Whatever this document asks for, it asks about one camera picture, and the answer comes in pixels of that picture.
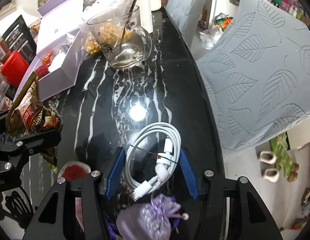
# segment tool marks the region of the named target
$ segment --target white slipper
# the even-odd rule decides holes
[[[271,151],[262,151],[260,153],[259,161],[267,164],[275,164],[277,157],[274,152]]]
[[[277,182],[280,177],[280,172],[278,169],[266,169],[263,173],[263,178],[269,180],[270,182]]]

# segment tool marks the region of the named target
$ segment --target white gift box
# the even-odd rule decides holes
[[[59,54],[59,46],[65,44],[67,33],[75,36],[67,54],[53,62],[53,70],[39,80],[40,100],[44,101],[76,84],[79,67],[83,61],[83,35],[78,28],[83,0],[49,0],[38,11],[43,15],[38,34],[37,55],[25,73],[17,95],[30,74],[42,65],[42,59],[52,51]]]

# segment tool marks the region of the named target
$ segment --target white cord coil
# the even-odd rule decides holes
[[[172,161],[178,162],[179,155],[181,151],[181,136],[178,132],[178,130],[173,127],[169,123],[165,122],[157,122],[150,124],[146,126],[144,129],[142,129],[139,134],[137,135],[136,139],[131,143],[131,145],[138,147],[139,143],[144,140],[147,136],[153,134],[153,133],[164,133],[167,135],[167,137],[171,140],[171,143],[173,145],[174,151],[172,151]],[[133,157],[133,154],[135,152],[135,148],[130,146],[128,148],[127,154],[126,154],[126,161],[125,161],[125,167],[124,167],[124,178],[127,183],[127,186],[130,190],[134,191],[133,194],[131,194],[131,197],[133,200],[137,200],[138,198],[142,197],[145,194],[152,193],[156,189],[158,189],[160,186],[162,186],[173,174],[176,163],[170,162],[170,165],[166,165],[167,171],[169,173],[169,176],[164,180],[161,181],[159,179],[159,176],[156,175],[153,178],[151,178],[148,182],[144,181],[143,183],[137,182],[130,174],[130,162],[131,158]]]

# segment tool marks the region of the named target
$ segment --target glass mug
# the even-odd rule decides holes
[[[140,26],[139,7],[136,5],[132,13],[129,10],[130,6],[120,6],[102,12],[87,22],[109,65],[115,69],[139,65],[148,59],[152,48],[150,35]]]

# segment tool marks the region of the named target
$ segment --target mug handle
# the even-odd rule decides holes
[[[127,29],[136,32],[144,43],[143,58],[141,61],[148,59],[153,45],[152,38],[150,37],[149,33],[143,27],[136,25],[134,22],[129,23],[127,25]]]

